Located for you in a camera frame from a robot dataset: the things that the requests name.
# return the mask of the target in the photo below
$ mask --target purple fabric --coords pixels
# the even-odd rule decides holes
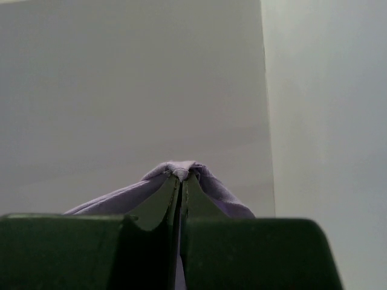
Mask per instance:
[[[140,182],[115,192],[93,199],[65,214],[124,214],[141,204],[156,192],[170,174],[184,181],[189,171],[194,172],[203,192],[228,216],[232,218],[254,218],[254,214],[210,172],[203,164],[195,161],[161,163],[146,174]],[[183,263],[177,257],[176,290],[186,289]]]

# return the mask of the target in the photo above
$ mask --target clip jaw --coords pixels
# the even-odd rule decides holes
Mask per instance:
[[[316,223],[229,218],[192,173],[126,215],[0,218],[0,289],[171,290],[179,257],[188,290],[342,289]]]

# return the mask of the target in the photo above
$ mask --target lavender cloth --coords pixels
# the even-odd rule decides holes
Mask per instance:
[[[254,214],[231,194],[226,187],[203,164],[195,161],[161,163],[145,175],[139,183],[93,199],[65,214],[123,214],[127,213],[156,192],[170,174],[184,181],[189,171],[194,172],[203,192],[231,218],[254,218]],[[176,290],[185,290],[183,263],[177,257]]]

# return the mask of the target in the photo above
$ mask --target dark green plastic object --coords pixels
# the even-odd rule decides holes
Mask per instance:
[[[0,290],[174,289],[179,230],[188,290],[342,289],[317,224],[231,219],[190,175],[124,216],[0,218]]]

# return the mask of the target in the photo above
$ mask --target white wall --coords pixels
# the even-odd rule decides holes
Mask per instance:
[[[0,5],[0,214],[63,212],[198,160],[274,215],[256,0]]]
[[[387,289],[387,2],[263,0],[278,216],[324,228],[347,289]]]

